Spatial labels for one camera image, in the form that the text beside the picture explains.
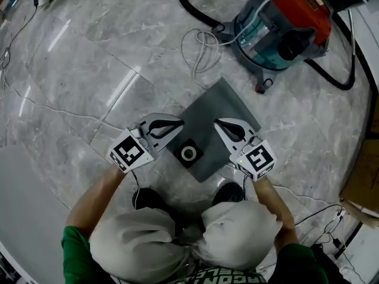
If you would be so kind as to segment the red vacuum cleaner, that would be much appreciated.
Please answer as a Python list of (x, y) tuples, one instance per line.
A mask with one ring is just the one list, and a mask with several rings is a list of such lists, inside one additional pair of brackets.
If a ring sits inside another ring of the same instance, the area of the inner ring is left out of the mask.
[(326, 53), (331, 18), (326, 0), (248, 0), (212, 33), (257, 75), (255, 90), (264, 93), (279, 73)]

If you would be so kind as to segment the person's beige trousers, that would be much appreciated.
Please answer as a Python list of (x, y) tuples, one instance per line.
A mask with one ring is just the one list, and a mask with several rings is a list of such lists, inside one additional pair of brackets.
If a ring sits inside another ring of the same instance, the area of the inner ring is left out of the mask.
[(252, 270), (282, 227), (255, 201), (222, 202), (201, 217), (205, 232), (191, 247), (174, 244), (174, 220), (162, 210), (143, 208), (110, 218), (91, 235), (92, 258), (107, 273), (136, 284), (169, 279), (191, 256), (207, 266)]

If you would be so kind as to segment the white bathtub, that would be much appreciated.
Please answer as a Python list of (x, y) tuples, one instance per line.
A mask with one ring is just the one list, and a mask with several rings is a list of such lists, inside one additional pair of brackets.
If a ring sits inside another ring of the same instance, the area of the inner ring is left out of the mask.
[(0, 253), (31, 284), (65, 284), (60, 241), (68, 209), (23, 146), (0, 149)]

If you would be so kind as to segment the person's green shirt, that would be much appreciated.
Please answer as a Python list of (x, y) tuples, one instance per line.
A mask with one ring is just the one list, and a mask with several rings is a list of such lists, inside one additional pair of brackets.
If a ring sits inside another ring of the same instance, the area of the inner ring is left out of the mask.
[[(115, 284), (111, 276), (93, 260), (89, 241), (72, 226), (66, 227), (61, 240), (65, 284)], [(269, 280), (257, 272), (222, 267), (197, 267), (189, 276), (167, 284), (329, 284), (326, 273), (311, 248), (288, 244), (277, 255)]]

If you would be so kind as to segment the person's black shoe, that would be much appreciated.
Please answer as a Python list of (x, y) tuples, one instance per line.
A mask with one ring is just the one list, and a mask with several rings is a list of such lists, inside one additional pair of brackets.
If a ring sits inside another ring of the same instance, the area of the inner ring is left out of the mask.
[(140, 188), (132, 197), (134, 209), (151, 208), (168, 212), (168, 206), (163, 198), (151, 188)]
[(216, 192), (212, 206), (222, 202), (241, 202), (245, 200), (245, 192), (240, 185), (235, 182), (227, 182)]

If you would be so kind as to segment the large cardboard box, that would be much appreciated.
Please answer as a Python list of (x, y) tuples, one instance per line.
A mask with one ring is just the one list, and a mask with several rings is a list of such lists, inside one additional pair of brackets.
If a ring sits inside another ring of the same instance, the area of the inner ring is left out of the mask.
[(379, 139), (364, 140), (340, 200), (359, 222), (379, 227)]

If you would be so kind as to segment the person's right forearm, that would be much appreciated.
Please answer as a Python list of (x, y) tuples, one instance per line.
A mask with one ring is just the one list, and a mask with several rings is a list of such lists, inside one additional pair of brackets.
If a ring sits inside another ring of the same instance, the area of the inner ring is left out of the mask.
[(262, 177), (260, 180), (253, 182), (253, 187), (259, 203), (265, 205), (269, 212), (275, 214), (277, 220), (282, 222), (282, 227), (274, 242), (277, 253), (286, 245), (298, 244), (293, 215), (269, 179)]

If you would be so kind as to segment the person's left black shoe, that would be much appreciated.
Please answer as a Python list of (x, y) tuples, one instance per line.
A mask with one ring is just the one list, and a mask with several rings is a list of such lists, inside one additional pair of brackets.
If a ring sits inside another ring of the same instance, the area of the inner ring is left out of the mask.
[(140, 188), (132, 197), (134, 209), (151, 208), (168, 212), (168, 206), (163, 198), (151, 188)]

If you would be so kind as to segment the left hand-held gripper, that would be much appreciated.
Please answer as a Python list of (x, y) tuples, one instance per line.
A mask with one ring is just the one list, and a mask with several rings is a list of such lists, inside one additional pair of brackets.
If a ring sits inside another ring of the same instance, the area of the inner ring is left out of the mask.
[(113, 141), (107, 157), (123, 173), (156, 160), (161, 151), (184, 127), (184, 121), (171, 114), (151, 113), (139, 124), (124, 129)]

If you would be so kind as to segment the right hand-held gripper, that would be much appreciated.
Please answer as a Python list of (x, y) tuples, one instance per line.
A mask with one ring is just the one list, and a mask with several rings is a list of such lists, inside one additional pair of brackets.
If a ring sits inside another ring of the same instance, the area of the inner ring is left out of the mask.
[(254, 135), (251, 125), (237, 118), (218, 118), (214, 128), (230, 155), (230, 161), (236, 168), (254, 182), (267, 175), (277, 162), (274, 152), (266, 140)]

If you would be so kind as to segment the person's right black shoe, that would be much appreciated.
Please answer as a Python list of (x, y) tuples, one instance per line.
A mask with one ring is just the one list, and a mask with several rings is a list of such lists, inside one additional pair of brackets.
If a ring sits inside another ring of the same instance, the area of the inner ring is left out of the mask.
[(216, 192), (212, 206), (222, 202), (241, 202), (245, 200), (245, 192), (240, 185), (235, 182), (227, 182)]

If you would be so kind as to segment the person's left forearm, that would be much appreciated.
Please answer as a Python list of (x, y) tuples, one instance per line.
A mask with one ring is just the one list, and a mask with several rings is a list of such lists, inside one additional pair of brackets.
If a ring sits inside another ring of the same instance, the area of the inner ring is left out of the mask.
[(125, 176), (117, 166), (107, 169), (71, 209), (66, 225), (75, 227), (84, 238), (89, 239)]

